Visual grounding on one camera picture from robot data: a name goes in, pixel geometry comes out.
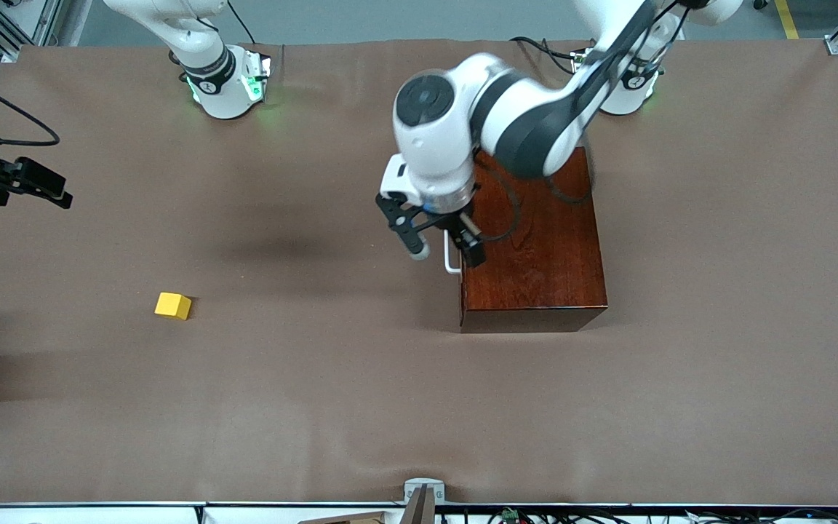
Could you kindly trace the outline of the wooden drawer with white handle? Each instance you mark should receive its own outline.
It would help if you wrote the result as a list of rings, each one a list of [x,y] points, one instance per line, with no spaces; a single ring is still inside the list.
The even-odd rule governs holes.
[[[455,253],[451,235],[446,230],[442,232],[442,238],[444,269],[449,275],[460,276],[462,274],[461,253]]]

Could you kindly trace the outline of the yellow block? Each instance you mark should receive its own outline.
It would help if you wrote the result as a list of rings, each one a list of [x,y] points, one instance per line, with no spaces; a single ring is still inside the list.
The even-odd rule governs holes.
[[[191,306],[192,299],[189,296],[162,292],[154,306],[154,314],[167,319],[186,321],[189,318]]]

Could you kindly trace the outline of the dark red wooden cabinet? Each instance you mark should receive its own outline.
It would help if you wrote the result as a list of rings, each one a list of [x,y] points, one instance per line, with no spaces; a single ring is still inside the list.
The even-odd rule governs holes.
[[[476,157],[474,223],[486,261],[463,264],[463,333],[563,333],[609,306],[586,150],[556,175],[519,180],[486,153]]]

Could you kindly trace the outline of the light wooden board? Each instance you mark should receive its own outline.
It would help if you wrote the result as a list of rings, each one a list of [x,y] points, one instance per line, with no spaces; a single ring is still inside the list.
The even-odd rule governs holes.
[[[330,515],[315,518],[315,520],[301,520],[298,524],[386,524],[386,512],[374,511],[348,515]]]

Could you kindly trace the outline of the aluminium frame structure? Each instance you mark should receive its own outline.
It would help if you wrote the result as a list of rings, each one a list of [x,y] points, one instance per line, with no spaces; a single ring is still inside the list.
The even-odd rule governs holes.
[[[23,47],[75,47],[94,0],[0,0],[1,62]]]

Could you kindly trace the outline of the grey metal bracket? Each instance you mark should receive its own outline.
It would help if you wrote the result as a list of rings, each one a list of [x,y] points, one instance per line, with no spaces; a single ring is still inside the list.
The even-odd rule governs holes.
[[[445,484],[431,478],[413,478],[404,484],[405,508],[399,524],[440,524],[439,505],[446,504]]]

